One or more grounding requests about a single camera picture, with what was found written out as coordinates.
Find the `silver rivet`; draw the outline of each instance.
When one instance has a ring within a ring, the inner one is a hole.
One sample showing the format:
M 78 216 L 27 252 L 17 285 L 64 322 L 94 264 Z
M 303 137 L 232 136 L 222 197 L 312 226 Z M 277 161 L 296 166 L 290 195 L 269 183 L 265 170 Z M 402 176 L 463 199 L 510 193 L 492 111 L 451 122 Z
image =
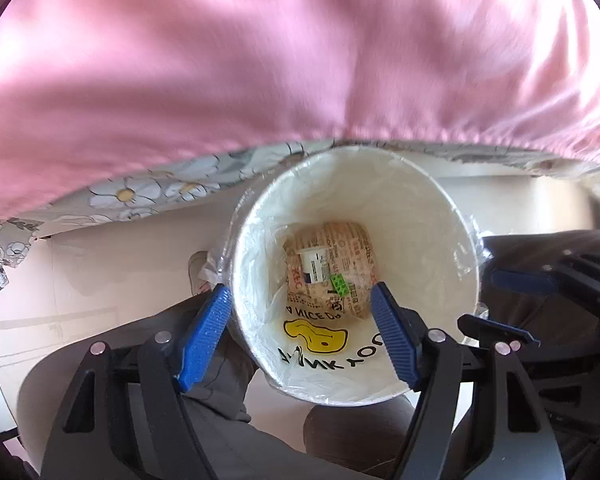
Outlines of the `silver rivet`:
M 442 332 L 442 330 L 438 330 L 437 328 L 429 330 L 429 333 L 427 335 L 429 336 L 429 339 L 431 339 L 434 343 L 442 343 L 446 340 L 446 334 Z
M 493 347 L 500 355 L 509 355 L 511 353 L 511 347 L 504 341 L 498 341 Z
M 171 341 L 171 332 L 168 330 L 160 330 L 160 332 L 155 335 L 154 339 L 158 344 L 164 345 Z
M 98 341 L 91 345 L 91 348 L 89 348 L 89 352 L 91 352 L 92 355 L 100 355 L 106 349 L 107 345 L 105 345 L 102 341 Z

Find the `green sticker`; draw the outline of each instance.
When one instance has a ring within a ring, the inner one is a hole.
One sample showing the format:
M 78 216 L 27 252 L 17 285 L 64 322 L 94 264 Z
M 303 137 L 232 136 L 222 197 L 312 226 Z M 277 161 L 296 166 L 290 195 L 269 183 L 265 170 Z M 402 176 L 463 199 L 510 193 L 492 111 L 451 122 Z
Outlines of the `green sticker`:
M 340 296 L 341 298 L 348 296 L 350 293 L 349 285 L 347 285 L 347 282 L 344 281 L 342 274 L 332 274 L 331 285 L 333 285 L 333 288 L 336 289 L 338 296 Z

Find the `yellow cartoon drawing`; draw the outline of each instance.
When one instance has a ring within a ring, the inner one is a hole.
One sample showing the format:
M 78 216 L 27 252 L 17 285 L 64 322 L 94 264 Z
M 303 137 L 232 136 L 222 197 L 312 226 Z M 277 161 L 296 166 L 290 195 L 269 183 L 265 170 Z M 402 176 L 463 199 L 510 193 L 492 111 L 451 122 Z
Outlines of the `yellow cartoon drawing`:
M 333 354 L 339 352 L 347 343 L 349 333 L 344 330 L 332 330 L 323 326 L 315 326 L 306 319 L 285 321 L 285 332 L 289 337 L 302 336 L 306 348 L 315 354 Z

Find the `pink bedsheet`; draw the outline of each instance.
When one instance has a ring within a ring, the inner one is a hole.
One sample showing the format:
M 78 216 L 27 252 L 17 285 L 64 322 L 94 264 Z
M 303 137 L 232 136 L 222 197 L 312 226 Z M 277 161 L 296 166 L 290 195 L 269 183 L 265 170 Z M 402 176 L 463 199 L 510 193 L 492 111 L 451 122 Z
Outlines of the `pink bedsheet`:
M 297 139 L 600 163 L 592 0 L 13 0 L 0 218 L 115 174 Z

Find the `beige floor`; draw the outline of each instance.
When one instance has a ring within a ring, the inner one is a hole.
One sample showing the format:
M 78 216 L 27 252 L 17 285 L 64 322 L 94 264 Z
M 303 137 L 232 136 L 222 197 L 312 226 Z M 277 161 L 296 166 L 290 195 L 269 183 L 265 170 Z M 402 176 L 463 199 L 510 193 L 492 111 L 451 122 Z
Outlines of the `beige floor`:
M 587 198 L 571 183 L 515 176 L 506 169 L 467 171 L 439 161 L 427 169 L 481 230 L 512 234 L 592 227 Z M 499 174 L 463 176 L 489 172 Z M 236 191 L 154 218 L 37 240 L 24 263 L 8 269 L 11 284 L 0 294 L 0 387 L 16 420 L 23 415 L 15 412 L 19 387 L 50 352 L 187 298 L 189 256 L 221 237 L 237 199 Z M 310 404 L 275 392 L 260 375 L 246 403 L 256 427 L 304 449 L 301 427 Z

